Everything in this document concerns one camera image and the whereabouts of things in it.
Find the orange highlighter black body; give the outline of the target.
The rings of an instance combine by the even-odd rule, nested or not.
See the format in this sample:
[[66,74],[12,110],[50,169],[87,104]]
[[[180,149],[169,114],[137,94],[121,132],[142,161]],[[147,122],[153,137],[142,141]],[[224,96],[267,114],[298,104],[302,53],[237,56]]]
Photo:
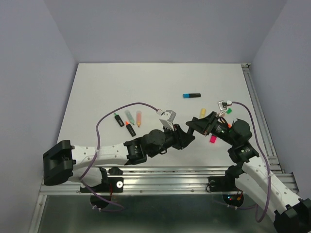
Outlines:
[[132,137],[136,136],[136,133],[135,133],[135,131],[134,131],[132,125],[131,125],[128,121],[125,122],[125,126],[126,126],[128,132],[130,133],[130,135],[131,135]]

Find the orange pastel highlighter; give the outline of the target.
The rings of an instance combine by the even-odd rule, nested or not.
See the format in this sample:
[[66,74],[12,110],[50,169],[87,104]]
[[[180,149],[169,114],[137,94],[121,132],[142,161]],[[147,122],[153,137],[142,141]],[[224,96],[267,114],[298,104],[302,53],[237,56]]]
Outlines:
[[141,119],[142,119],[142,112],[141,111],[137,111],[136,112],[136,123],[137,123],[138,127],[141,126]]

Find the mint pastel highlighter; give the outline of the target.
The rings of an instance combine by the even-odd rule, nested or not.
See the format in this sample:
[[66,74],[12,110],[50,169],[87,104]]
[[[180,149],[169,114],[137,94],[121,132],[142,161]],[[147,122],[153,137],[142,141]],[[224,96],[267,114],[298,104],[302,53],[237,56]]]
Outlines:
[[135,124],[135,120],[134,120],[134,118],[133,118],[131,112],[130,112],[129,110],[125,110],[124,112],[125,112],[125,115],[126,115],[127,119],[129,120],[129,122],[130,122],[132,125],[134,125],[134,124]]

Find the green highlighter black body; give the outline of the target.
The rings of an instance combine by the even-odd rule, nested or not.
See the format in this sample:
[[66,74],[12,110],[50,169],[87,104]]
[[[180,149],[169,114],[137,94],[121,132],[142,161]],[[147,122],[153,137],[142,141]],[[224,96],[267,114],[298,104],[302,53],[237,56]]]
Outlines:
[[117,121],[117,123],[119,124],[120,127],[124,126],[124,122],[121,119],[120,115],[118,115],[117,113],[114,113],[114,119]]

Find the purple highlighter black body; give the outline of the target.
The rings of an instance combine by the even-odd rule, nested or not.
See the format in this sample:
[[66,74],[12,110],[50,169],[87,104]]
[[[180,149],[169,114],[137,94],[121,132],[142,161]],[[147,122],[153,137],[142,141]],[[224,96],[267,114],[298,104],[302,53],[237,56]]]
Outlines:
[[194,129],[192,129],[191,127],[189,127],[189,128],[188,128],[188,131],[187,131],[187,135],[193,136],[193,133],[194,133]]

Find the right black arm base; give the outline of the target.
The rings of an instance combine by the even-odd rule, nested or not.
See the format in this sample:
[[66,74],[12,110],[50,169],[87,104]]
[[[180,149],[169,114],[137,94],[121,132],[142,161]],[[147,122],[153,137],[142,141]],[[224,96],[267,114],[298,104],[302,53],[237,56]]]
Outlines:
[[221,192],[223,203],[216,201],[216,203],[224,205],[235,210],[250,210],[255,208],[255,205],[243,207],[244,194],[235,185],[235,179],[244,172],[238,166],[230,166],[225,172],[224,176],[210,176],[206,185],[208,193]]

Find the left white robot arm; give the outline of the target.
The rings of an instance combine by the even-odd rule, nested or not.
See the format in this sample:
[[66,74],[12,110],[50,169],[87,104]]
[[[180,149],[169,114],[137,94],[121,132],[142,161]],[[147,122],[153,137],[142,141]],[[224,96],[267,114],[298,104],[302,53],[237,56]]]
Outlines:
[[182,150],[193,140],[193,130],[184,132],[178,124],[172,130],[152,130],[142,137],[101,148],[74,146],[63,140],[43,154],[44,184],[56,186],[67,181],[85,182],[97,191],[108,187],[100,166],[138,165],[165,154],[169,148]]

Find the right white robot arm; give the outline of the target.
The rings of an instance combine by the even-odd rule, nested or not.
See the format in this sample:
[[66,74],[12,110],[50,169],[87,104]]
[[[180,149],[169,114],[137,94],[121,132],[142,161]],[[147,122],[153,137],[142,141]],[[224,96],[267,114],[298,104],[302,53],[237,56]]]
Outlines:
[[247,122],[237,119],[229,126],[219,121],[215,112],[205,118],[186,123],[192,131],[204,136],[212,134],[225,141],[234,165],[223,177],[209,177],[209,192],[246,193],[266,210],[278,233],[308,233],[311,230],[311,200],[292,192],[269,168],[268,163],[249,143],[252,137]]

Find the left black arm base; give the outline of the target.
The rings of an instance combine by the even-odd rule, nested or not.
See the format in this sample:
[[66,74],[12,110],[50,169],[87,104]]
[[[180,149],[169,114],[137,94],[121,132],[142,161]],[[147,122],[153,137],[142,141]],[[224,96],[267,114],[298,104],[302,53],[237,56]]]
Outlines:
[[99,212],[120,212],[124,209],[121,204],[112,201],[112,195],[123,192],[124,179],[122,171],[112,167],[107,172],[105,168],[96,169],[99,172],[99,181],[91,186],[83,180],[80,184],[81,193],[90,194],[92,209]]

